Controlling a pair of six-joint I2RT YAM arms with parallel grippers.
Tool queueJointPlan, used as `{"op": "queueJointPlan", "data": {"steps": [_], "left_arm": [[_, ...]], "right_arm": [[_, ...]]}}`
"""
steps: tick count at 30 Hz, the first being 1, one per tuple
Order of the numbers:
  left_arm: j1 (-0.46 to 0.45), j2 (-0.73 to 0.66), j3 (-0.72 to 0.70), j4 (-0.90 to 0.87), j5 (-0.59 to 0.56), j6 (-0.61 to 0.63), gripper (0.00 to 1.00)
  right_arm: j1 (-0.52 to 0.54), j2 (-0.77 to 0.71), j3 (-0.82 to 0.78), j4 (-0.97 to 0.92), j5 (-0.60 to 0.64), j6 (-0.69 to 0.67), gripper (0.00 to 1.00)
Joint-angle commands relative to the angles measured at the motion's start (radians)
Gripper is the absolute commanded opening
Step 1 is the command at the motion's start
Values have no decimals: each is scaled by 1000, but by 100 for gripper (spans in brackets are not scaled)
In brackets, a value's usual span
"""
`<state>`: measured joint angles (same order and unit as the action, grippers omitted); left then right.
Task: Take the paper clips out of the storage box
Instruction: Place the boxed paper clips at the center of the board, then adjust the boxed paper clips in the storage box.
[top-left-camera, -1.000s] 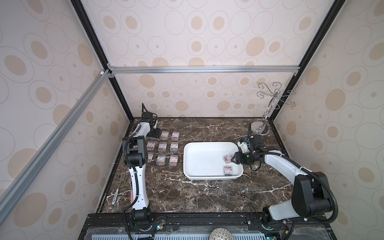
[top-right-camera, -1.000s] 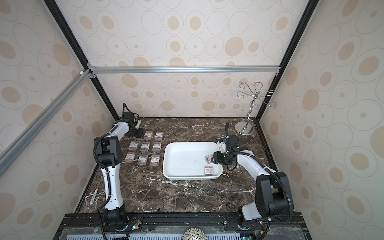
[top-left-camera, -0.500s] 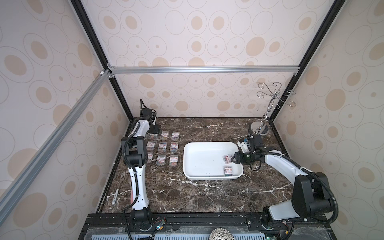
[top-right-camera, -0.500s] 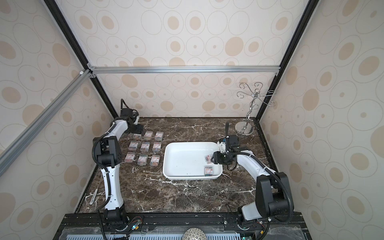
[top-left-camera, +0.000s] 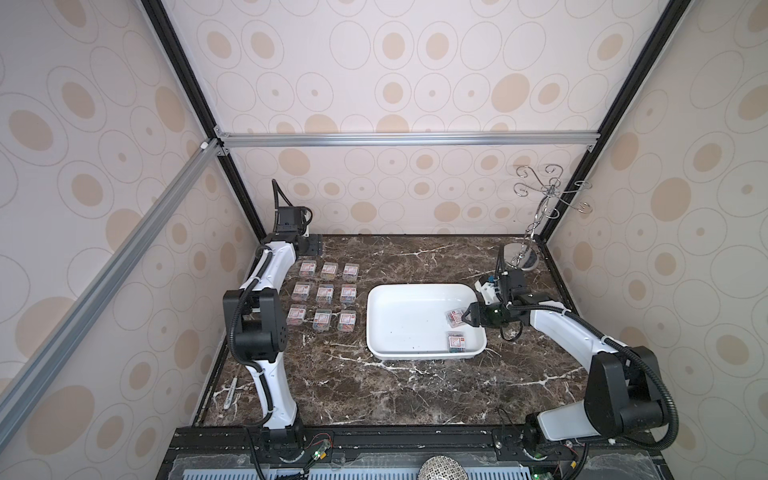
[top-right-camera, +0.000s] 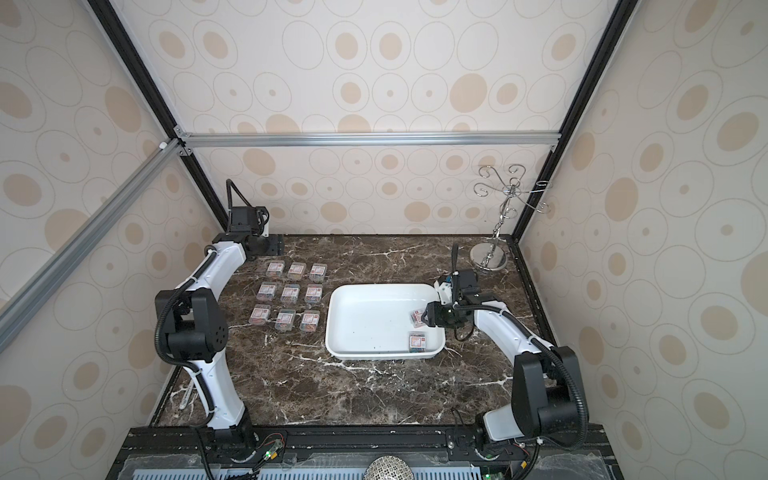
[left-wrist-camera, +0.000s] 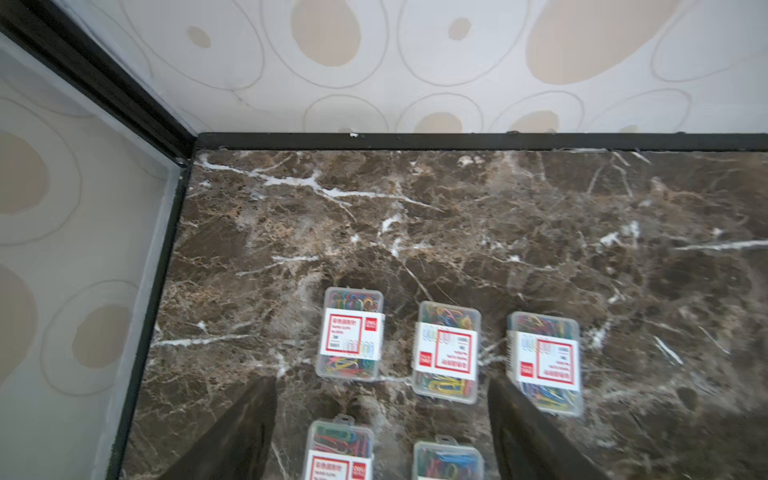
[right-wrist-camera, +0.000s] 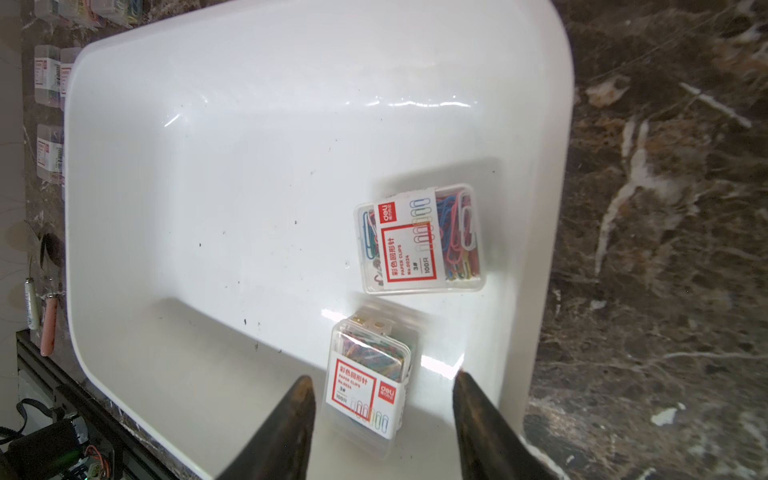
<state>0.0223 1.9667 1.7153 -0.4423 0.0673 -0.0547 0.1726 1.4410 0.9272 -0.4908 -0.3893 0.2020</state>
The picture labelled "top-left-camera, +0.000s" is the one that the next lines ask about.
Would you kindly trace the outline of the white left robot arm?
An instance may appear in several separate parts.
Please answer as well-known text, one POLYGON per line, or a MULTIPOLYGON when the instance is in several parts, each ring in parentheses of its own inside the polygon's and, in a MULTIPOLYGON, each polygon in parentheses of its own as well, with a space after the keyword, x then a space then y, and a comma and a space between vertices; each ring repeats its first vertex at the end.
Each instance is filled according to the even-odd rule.
POLYGON ((304 206, 278 206, 273 232, 260 244, 241 287, 223 296, 227 346, 245 366, 257 387, 263 418, 260 427, 289 429, 298 406, 284 368, 286 313, 280 302, 283 282, 300 255, 316 254, 322 242, 308 226, 312 211, 304 206))

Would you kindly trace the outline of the paper clip box row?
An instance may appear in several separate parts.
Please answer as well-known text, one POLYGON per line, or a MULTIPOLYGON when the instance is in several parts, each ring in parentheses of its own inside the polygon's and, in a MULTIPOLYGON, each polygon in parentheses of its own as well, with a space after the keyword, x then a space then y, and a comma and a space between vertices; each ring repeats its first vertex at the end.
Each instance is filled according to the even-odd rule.
POLYGON ((355 329, 357 313, 354 310, 342 310, 338 316, 337 329, 340 332, 352 333, 355 329))
POLYGON ((357 286, 355 284, 343 284, 340 290, 340 301, 343 305, 352 305, 356 302, 357 286))

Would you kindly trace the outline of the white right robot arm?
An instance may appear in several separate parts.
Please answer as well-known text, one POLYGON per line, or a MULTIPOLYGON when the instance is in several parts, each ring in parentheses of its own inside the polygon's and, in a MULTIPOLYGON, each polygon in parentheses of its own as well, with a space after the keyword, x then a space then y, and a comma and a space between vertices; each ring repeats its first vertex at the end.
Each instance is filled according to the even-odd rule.
POLYGON ((511 323, 545 334, 587 372, 584 398, 532 414, 528 441, 623 438, 642 448, 665 449, 677 438, 680 418, 661 378, 655 354, 600 332, 546 294, 531 292, 520 270, 477 281, 480 299, 462 321, 472 327, 504 330, 511 323))

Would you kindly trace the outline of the white plastic storage tray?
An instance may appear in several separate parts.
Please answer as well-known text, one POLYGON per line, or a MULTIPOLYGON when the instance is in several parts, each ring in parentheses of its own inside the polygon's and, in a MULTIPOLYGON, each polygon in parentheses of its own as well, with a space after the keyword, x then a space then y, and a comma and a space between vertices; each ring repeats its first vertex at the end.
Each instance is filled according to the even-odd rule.
POLYGON ((475 292, 462 284, 376 286, 367 297, 367 347, 384 361, 473 358, 487 346, 485 330, 467 324, 453 329, 446 313, 452 309, 466 311, 475 300, 475 292), (465 336, 465 352, 449 352, 449 332, 465 336))

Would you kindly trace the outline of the paper clip box front row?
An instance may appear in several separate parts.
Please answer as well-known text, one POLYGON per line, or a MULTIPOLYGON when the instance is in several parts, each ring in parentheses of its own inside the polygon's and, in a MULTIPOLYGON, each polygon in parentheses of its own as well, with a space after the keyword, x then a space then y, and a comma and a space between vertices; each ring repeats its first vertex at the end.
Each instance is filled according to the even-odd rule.
POLYGON ((337 329, 340 332, 352 333, 355 329, 357 313, 354 310, 342 310, 338 316, 337 329))

